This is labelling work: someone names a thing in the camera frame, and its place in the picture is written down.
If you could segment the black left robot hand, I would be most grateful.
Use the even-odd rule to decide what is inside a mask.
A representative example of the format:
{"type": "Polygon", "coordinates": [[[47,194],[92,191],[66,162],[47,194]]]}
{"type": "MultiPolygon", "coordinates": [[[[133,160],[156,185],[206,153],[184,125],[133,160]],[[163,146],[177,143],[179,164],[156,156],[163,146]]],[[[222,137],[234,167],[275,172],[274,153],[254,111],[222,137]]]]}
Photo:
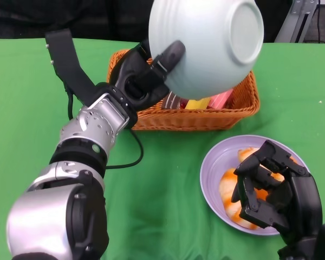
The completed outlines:
{"type": "Polygon", "coordinates": [[[144,40],[119,59],[110,73],[109,83],[122,91],[136,111],[146,110],[169,93],[165,81],[185,50],[180,40],[174,41],[148,63],[152,55],[149,41],[144,40]]]}

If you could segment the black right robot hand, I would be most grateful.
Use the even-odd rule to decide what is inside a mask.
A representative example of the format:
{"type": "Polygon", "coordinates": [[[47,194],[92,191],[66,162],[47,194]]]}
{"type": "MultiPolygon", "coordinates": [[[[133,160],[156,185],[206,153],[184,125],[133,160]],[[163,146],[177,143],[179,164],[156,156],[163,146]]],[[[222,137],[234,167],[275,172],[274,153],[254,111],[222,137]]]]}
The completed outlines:
{"type": "Polygon", "coordinates": [[[233,199],[241,203],[240,217],[275,228],[287,244],[316,237],[322,225],[322,205],[311,173],[290,153],[266,140],[235,169],[233,199]]]}

